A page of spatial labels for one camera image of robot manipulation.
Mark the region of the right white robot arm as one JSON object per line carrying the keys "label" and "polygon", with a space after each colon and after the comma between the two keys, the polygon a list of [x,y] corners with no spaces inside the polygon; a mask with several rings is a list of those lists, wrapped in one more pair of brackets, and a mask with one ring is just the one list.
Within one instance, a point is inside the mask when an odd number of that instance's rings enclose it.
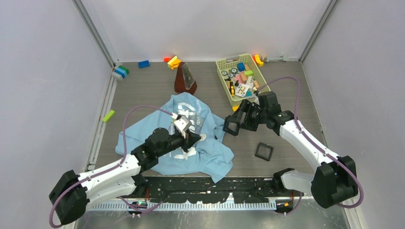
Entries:
{"label": "right white robot arm", "polygon": [[293,168],[276,172],[272,187],[277,195],[284,196],[291,190],[310,194],[323,208],[341,206],[355,196],[359,196],[358,202],[351,207],[361,204],[363,189],[357,179],[355,161],[329,150],[291,111],[282,111],[274,92],[260,93],[255,102],[243,100],[238,109],[225,118],[223,130],[237,136],[240,129],[256,131],[260,124],[290,143],[314,170],[312,174]]}

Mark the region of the light blue printed t-shirt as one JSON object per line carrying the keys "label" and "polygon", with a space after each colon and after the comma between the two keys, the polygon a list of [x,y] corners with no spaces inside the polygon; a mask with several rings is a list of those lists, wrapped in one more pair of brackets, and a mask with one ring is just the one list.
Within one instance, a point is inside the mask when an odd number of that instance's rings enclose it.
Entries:
{"label": "light blue printed t-shirt", "polygon": [[222,144],[224,138],[224,120],[213,114],[208,105],[189,93],[172,95],[162,106],[162,111],[155,111],[140,121],[120,132],[115,152],[124,154],[144,143],[153,130],[161,127],[173,134],[175,126],[168,111],[183,115],[189,119],[190,131],[206,138],[196,143],[187,152],[178,148],[159,158],[152,170],[162,175],[184,175],[202,172],[209,175],[213,182],[218,182],[231,170],[234,157],[230,148]]}

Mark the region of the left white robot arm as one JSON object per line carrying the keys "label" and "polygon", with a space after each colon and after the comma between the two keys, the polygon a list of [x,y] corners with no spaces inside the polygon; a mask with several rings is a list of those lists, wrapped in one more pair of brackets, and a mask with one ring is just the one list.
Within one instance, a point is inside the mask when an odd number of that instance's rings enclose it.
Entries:
{"label": "left white robot arm", "polygon": [[49,194],[53,205],[50,226],[58,227],[53,222],[54,214],[60,226],[64,226],[82,217],[91,207],[112,198],[131,194],[142,197],[147,190],[142,172],[157,165],[159,157],[178,148],[187,151],[205,138],[206,134],[199,135],[189,130],[171,135],[167,129],[157,128],[143,144],[121,160],[90,172],[66,171]]}

